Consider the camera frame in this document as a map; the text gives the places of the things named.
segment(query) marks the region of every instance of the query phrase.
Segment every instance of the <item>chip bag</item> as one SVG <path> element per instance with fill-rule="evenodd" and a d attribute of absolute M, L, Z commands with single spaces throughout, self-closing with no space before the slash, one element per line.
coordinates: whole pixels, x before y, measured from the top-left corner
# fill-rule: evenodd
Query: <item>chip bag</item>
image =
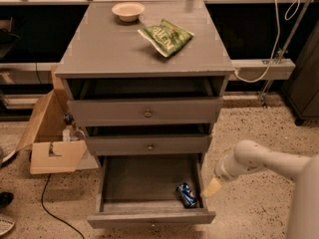
<path fill-rule="evenodd" d="M 159 26 L 138 29 L 138 32 L 164 56 L 179 51 L 194 35 L 181 27 L 162 19 Z"/>

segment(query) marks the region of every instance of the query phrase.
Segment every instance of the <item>white shoe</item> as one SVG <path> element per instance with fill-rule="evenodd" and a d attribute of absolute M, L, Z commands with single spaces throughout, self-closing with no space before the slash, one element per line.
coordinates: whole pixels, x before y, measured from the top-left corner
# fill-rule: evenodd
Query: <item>white shoe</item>
<path fill-rule="evenodd" d="M 8 233 L 14 227 L 13 218 L 0 213 L 0 236 Z"/>

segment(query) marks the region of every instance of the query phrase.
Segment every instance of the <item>open cardboard box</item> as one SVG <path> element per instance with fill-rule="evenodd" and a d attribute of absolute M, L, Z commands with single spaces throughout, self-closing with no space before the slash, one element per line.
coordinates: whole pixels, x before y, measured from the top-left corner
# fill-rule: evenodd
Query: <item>open cardboard box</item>
<path fill-rule="evenodd" d="M 52 72 L 54 91 L 35 104 L 16 151 L 32 148 L 31 174 L 98 168 L 83 140 L 62 141 L 62 131 L 66 127 L 64 115 L 68 112 L 67 96 L 54 72 L 55 68 Z"/>

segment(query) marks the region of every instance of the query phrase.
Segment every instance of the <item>concrete floor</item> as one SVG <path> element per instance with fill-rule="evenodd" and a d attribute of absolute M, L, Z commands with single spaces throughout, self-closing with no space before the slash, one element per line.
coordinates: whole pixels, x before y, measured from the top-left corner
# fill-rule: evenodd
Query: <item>concrete floor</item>
<path fill-rule="evenodd" d="M 318 153 L 319 122 L 307 121 L 303 126 L 296 126 L 292 112 L 278 95 L 269 95 L 267 102 L 270 108 L 264 109 L 256 97 L 225 97 L 203 164 L 204 183 L 210 181 L 216 161 L 232 152 L 242 139 L 293 154 Z M 26 124 L 1 122 L 0 145 L 10 148 L 17 144 Z M 30 175 L 29 165 L 29 154 L 22 151 L 0 169 L 0 191 L 15 195 L 13 202 L 0 210 L 16 220 L 15 228 L 3 238 L 81 238 L 43 210 L 40 200 L 48 175 Z M 293 193 L 292 182 L 266 171 L 240 177 L 209 198 L 209 208 L 217 214 L 210 225 L 94 230 L 86 218 L 95 212 L 99 181 L 97 169 L 53 174 L 45 205 L 79 229 L 85 238 L 280 239 L 285 237 Z"/>

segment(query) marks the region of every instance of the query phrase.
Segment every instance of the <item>cabinet top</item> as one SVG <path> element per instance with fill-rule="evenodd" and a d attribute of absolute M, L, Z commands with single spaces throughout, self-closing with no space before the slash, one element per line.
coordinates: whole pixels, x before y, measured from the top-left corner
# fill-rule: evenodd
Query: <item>cabinet top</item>
<path fill-rule="evenodd" d="M 144 2 L 134 23 L 112 13 L 116 3 L 91 3 L 56 75 L 68 78 L 222 76 L 233 72 L 210 15 L 202 1 Z M 194 33 L 175 55 L 163 57 L 138 29 L 161 19 Z"/>

